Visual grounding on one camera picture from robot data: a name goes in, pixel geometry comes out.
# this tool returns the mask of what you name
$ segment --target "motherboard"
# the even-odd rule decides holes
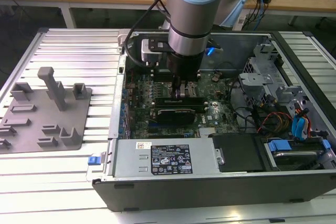
[[[195,112],[191,117],[192,122],[174,124],[169,121],[168,123],[158,122],[161,111],[169,112],[176,108],[172,106],[169,110],[158,109],[159,101],[170,101],[171,82],[158,81],[159,78],[149,74],[138,76],[134,73],[129,74],[126,87],[130,94],[131,138],[208,137],[215,133],[238,132],[239,125],[227,101],[227,94],[233,80],[220,79],[216,76],[218,77],[214,72],[203,72],[198,75],[197,81],[189,82],[187,87],[181,86],[181,95],[188,96],[193,101],[196,100],[198,104],[193,105],[190,110],[184,110],[184,112]]]

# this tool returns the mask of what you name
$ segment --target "aluminum extrusion table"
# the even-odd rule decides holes
[[[335,60],[313,37],[281,33],[336,106]],[[84,82],[93,90],[84,143],[78,151],[0,155],[1,223],[336,223],[336,190],[310,202],[139,212],[110,212],[86,177],[88,157],[107,149],[119,53],[118,30],[50,29],[38,33],[0,91],[0,118],[15,81],[43,89],[36,73],[51,66],[64,86]],[[286,73],[295,82],[289,69]],[[99,175],[101,166],[94,166]]]

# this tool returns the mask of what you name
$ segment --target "open computer chassis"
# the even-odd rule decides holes
[[[281,34],[211,36],[222,50],[176,100],[165,55],[147,71],[120,46],[104,175],[92,182],[110,210],[303,202],[336,188],[336,110]],[[134,33],[133,55],[153,37],[167,32]]]

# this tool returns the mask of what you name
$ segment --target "warning label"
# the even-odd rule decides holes
[[[191,174],[193,166],[189,145],[152,145],[153,175]]]

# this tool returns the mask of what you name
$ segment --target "gray floor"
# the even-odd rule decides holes
[[[33,35],[39,27],[64,28],[63,17],[57,8],[26,7],[26,12],[34,19],[30,20],[19,8],[12,17],[0,17],[0,87],[8,74],[16,66],[25,52]],[[109,10],[110,19],[106,19],[102,9],[75,9],[78,28],[130,28],[143,14],[142,10]],[[336,46],[336,21],[324,20],[319,29],[316,24],[321,17],[299,17],[294,26],[289,26],[288,16],[266,15],[257,30],[261,31],[311,31],[329,51]],[[163,16],[153,11],[140,24],[139,28],[157,28],[164,21]]]

